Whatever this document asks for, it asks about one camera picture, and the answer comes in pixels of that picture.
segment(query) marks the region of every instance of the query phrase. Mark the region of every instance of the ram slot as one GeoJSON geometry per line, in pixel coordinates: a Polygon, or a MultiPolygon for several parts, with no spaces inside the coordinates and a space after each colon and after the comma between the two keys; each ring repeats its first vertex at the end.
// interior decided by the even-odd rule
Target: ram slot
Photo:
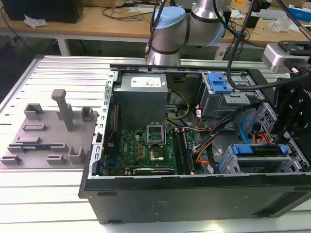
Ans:
{"type": "Polygon", "coordinates": [[[179,133],[172,130],[172,137],[173,137],[173,146],[174,146],[177,174],[182,175],[184,174],[184,165],[183,165],[183,159],[182,159],[180,143],[179,143],[179,133]]]}

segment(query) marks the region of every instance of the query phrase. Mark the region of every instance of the power supply label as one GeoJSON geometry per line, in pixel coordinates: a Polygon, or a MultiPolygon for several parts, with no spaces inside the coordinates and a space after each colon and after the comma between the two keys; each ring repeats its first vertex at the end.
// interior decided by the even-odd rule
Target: power supply label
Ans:
{"type": "Polygon", "coordinates": [[[132,87],[161,87],[161,78],[155,77],[133,77],[132,87]]]}

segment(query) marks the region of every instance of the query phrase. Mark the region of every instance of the workbench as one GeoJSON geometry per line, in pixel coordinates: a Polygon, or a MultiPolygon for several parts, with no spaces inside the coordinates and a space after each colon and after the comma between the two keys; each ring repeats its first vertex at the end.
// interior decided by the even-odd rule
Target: workbench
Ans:
{"type": "MultiPolygon", "coordinates": [[[[231,9],[237,9],[242,13],[246,13],[249,8],[249,2],[244,1],[242,4],[231,3],[231,9]]],[[[124,17],[136,15],[137,12],[123,12],[114,14],[115,17],[124,17]]],[[[84,7],[84,12],[77,23],[60,23],[47,22],[48,26],[31,28],[23,21],[11,21],[8,15],[4,16],[9,25],[21,37],[39,37],[39,38],[54,38],[57,40],[61,54],[70,56],[70,50],[67,44],[68,39],[76,40],[95,40],[95,41],[127,41],[127,42],[142,42],[147,43],[150,36],[150,24],[145,20],[123,22],[114,20],[102,15],[100,7],[84,7]]],[[[150,21],[151,14],[146,14],[144,17],[150,21]]],[[[238,24],[243,24],[243,19],[235,19],[238,24]]],[[[269,31],[269,21],[259,20],[256,28],[248,29],[250,32],[249,41],[267,44],[278,42],[279,40],[303,40],[306,38],[300,32],[288,31],[287,33],[273,33],[269,31]]],[[[15,36],[7,27],[3,18],[0,19],[0,35],[15,36]]],[[[230,46],[233,40],[233,35],[226,32],[225,36],[217,45],[215,60],[222,60],[225,50],[230,46]]],[[[255,48],[253,46],[244,45],[245,48],[255,48]]]]}
{"type": "MultiPolygon", "coordinates": [[[[103,103],[110,64],[143,65],[143,58],[45,56],[34,59],[0,104],[0,153],[14,138],[28,103],[57,110],[55,88],[65,89],[73,110],[103,103]]],[[[182,60],[190,67],[223,69],[226,61],[182,60]]],[[[234,62],[233,68],[257,68],[269,81],[273,74],[262,62],[234,62]]],[[[0,232],[310,232],[311,200],[280,218],[100,225],[87,199],[79,199],[82,169],[0,170],[0,232]]]]}

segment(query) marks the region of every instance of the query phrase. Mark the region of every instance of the yellow wire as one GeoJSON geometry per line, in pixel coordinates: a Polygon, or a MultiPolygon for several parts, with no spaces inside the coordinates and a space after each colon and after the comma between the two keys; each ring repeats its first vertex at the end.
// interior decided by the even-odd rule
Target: yellow wire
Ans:
{"type": "Polygon", "coordinates": [[[165,119],[166,120],[178,120],[178,119],[181,119],[181,118],[184,118],[186,115],[188,115],[189,111],[190,111],[190,105],[188,104],[187,100],[185,97],[183,97],[182,94],[180,94],[178,91],[175,91],[175,90],[172,90],[173,92],[175,92],[177,95],[179,95],[187,104],[187,110],[186,110],[186,113],[183,114],[182,116],[176,116],[176,117],[166,117],[165,119]]]}

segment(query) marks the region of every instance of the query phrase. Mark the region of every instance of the black computer case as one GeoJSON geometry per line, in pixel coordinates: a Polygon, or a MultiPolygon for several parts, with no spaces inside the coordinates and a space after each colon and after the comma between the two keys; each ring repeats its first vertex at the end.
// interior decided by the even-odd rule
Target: black computer case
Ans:
{"type": "Polygon", "coordinates": [[[82,0],[2,0],[11,20],[25,16],[47,21],[76,23],[83,12],[82,0]]]}

